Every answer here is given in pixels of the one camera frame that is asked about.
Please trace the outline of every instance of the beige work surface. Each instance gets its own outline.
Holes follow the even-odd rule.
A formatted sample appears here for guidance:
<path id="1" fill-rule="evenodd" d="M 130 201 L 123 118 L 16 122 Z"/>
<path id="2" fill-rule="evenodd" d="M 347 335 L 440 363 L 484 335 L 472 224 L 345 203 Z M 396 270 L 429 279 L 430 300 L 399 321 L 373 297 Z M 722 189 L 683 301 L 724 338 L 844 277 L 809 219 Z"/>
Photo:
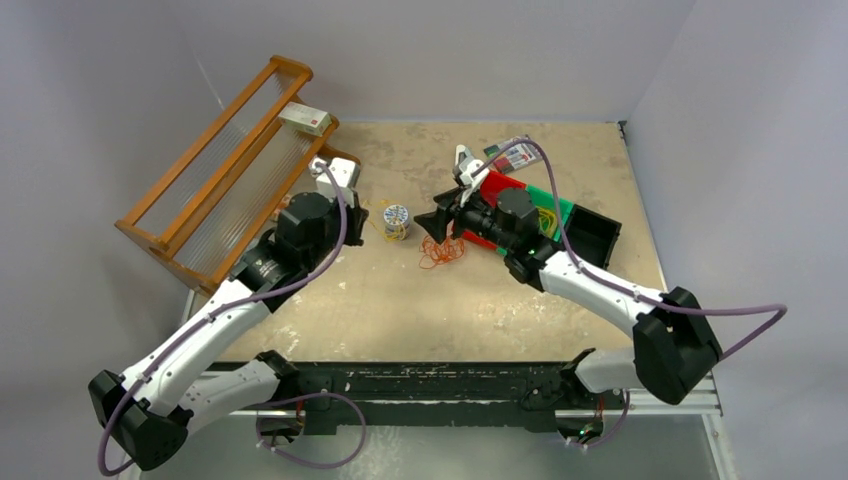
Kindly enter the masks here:
<path id="1" fill-rule="evenodd" d="M 551 158 L 560 196 L 622 223 L 609 270 L 661 288 L 662 280 L 627 152 L 615 124 L 344 124 L 332 144 L 362 160 L 360 199 L 381 225 L 380 202 L 415 215 L 453 188 L 455 147 L 482 149 L 527 133 Z M 550 191 L 541 163 L 514 172 Z M 311 178 L 297 190 L 314 189 Z M 419 268 L 425 233 L 387 242 L 370 225 L 365 246 L 345 247 L 322 277 L 235 342 L 221 360 L 246 361 L 275 349 L 292 360 L 567 360 L 588 347 L 629 340 L 608 322 L 562 298 L 517 283 L 496 253 L 466 243 L 465 256 Z"/>

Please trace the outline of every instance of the white wall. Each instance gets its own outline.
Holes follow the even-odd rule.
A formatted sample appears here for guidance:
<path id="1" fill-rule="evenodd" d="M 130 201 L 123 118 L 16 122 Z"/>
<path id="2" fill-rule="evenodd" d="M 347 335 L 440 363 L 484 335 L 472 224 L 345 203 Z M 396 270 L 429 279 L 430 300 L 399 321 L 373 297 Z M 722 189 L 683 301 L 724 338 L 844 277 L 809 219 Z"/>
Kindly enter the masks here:
<path id="1" fill-rule="evenodd" d="M 86 385 L 186 293 L 112 223 L 217 111 L 162 1 L 2 2 L 0 477 L 95 477 Z"/>
<path id="2" fill-rule="evenodd" d="M 719 365 L 744 478 L 844 478 L 848 4 L 699 0 L 628 125 L 672 284 L 789 315 Z M 715 320 L 724 345 L 755 326 Z"/>
<path id="3" fill-rule="evenodd" d="M 617 121 L 694 0 L 170 0 L 224 103 L 279 54 L 343 120 Z"/>

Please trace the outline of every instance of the white box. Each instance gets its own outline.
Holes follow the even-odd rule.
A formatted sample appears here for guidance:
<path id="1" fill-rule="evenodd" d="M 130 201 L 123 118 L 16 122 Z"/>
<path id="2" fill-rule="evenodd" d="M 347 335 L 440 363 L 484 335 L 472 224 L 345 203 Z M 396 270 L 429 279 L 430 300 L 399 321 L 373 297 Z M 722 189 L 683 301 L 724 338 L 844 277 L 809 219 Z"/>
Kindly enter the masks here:
<path id="1" fill-rule="evenodd" d="M 294 102 L 283 108 L 280 119 L 295 130 L 319 137 L 330 126 L 329 113 Z"/>

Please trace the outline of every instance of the table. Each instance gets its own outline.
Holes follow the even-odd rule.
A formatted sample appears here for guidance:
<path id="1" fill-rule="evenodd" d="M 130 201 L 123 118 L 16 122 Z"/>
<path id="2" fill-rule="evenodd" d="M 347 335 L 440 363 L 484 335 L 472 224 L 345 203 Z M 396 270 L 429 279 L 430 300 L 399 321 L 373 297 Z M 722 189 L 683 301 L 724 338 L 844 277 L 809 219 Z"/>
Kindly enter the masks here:
<path id="1" fill-rule="evenodd" d="M 663 280 L 625 144 L 614 123 L 347 123 L 334 146 L 362 160 L 357 189 L 381 225 L 381 202 L 433 209 L 432 196 L 455 186 L 456 145 L 483 147 L 529 134 L 551 158 L 563 198 L 623 224 L 609 270 L 638 284 Z M 550 191 L 544 167 L 513 173 Z M 293 192 L 314 189 L 304 175 Z M 346 247 L 322 277 L 286 302 L 221 357 L 246 361 L 275 349 L 297 361 L 567 360 L 588 347 L 615 348 L 628 338 L 561 298 L 518 284 L 502 258 L 467 244 L 466 254 L 419 268 L 425 232 L 413 226 L 387 242 L 366 226 L 365 246 Z"/>

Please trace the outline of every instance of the tangled orange cord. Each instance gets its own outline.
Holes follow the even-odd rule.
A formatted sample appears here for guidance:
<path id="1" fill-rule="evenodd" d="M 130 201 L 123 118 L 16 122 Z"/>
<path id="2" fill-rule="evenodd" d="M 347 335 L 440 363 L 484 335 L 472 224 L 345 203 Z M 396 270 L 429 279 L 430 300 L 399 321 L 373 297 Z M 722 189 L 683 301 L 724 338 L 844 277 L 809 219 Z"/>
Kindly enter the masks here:
<path id="1" fill-rule="evenodd" d="M 418 261 L 418 266 L 429 270 L 437 265 L 444 265 L 461 257 L 465 253 L 465 242 L 461 238 L 456 240 L 448 237 L 444 243 L 439 245 L 433 240 L 433 237 L 427 235 L 421 242 L 421 247 L 418 249 L 424 255 Z"/>

